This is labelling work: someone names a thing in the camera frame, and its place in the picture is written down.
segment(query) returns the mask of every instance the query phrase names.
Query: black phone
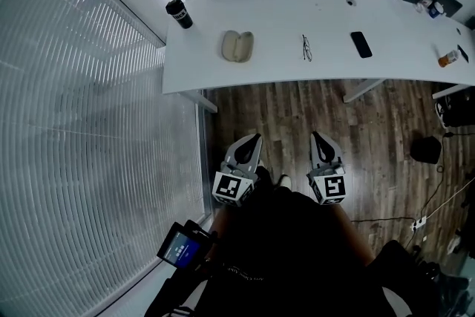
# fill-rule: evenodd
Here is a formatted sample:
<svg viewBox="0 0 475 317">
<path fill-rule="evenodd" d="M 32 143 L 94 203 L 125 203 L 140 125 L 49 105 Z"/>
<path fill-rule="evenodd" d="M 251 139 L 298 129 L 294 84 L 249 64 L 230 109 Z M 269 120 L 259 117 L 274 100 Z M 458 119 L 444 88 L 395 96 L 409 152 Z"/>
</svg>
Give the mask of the black phone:
<svg viewBox="0 0 475 317">
<path fill-rule="evenodd" d="M 367 59 L 368 57 L 373 56 L 370 46 L 366 42 L 362 32 L 352 32 L 350 36 L 353 39 L 356 49 L 358 49 L 358 53 L 362 59 Z"/>
<path fill-rule="evenodd" d="M 463 55 L 463 58 L 465 59 L 466 62 L 468 62 L 468 55 L 467 53 L 462 49 L 460 45 L 457 45 L 457 49 L 460 50 L 460 53 Z"/>
</svg>

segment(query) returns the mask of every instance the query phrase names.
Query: black cup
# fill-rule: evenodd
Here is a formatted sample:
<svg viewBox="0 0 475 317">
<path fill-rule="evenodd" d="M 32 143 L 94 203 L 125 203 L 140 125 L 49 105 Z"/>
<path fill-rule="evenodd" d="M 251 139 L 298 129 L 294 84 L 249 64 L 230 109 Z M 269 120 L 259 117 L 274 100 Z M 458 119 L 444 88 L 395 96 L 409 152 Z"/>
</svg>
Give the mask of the black cup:
<svg viewBox="0 0 475 317">
<path fill-rule="evenodd" d="M 166 5 L 166 12 L 169 15 L 172 15 L 182 28 L 188 29 L 193 25 L 193 20 L 191 20 L 191 17 L 181 0 L 170 1 Z"/>
</svg>

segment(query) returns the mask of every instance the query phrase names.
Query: power strip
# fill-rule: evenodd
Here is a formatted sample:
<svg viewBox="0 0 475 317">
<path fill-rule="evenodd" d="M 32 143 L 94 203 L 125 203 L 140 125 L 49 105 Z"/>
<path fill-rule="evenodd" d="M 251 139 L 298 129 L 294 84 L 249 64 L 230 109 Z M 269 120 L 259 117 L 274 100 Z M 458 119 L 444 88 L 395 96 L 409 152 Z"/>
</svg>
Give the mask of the power strip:
<svg viewBox="0 0 475 317">
<path fill-rule="evenodd" d="M 427 221 L 427 217 L 424 216 L 421 219 L 418 219 L 416 222 L 413 222 L 410 224 L 410 230 L 411 231 L 416 231 L 417 229 L 423 227 L 425 225 L 425 222 Z"/>
</svg>

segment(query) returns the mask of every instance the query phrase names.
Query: shoe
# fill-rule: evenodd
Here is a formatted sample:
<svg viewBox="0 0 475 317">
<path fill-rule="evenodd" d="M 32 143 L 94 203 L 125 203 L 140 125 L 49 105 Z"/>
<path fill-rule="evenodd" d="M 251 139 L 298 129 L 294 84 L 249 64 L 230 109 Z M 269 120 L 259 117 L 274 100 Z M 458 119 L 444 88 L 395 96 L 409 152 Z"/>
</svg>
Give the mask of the shoe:
<svg viewBox="0 0 475 317">
<path fill-rule="evenodd" d="M 283 174 L 281 179 L 279 180 L 279 184 L 277 185 L 277 187 L 280 186 L 288 188 L 288 190 L 292 190 L 292 180 L 290 180 L 290 177 Z"/>
</svg>

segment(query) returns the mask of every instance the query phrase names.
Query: white desk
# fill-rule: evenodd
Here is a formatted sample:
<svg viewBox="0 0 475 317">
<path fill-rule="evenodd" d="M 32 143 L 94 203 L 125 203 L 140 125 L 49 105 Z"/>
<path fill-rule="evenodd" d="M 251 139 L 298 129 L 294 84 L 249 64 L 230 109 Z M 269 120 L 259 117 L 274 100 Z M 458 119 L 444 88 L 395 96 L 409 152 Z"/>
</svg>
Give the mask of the white desk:
<svg viewBox="0 0 475 317">
<path fill-rule="evenodd" d="M 345 102 L 384 79 L 417 79 L 475 85 L 472 32 L 440 16 L 431 19 L 401 0 L 191 0 L 188 30 L 170 21 L 163 93 L 252 83 L 308 79 L 369 79 Z M 251 31 L 251 59 L 243 64 L 220 55 L 223 32 Z M 362 59 L 350 37 L 361 31 L 373 56 Z M 304 60 L 304 34 L 312 61 Z M 446 68 L 437 59 L 460 45 L 469 57 Z"/>
</svg>

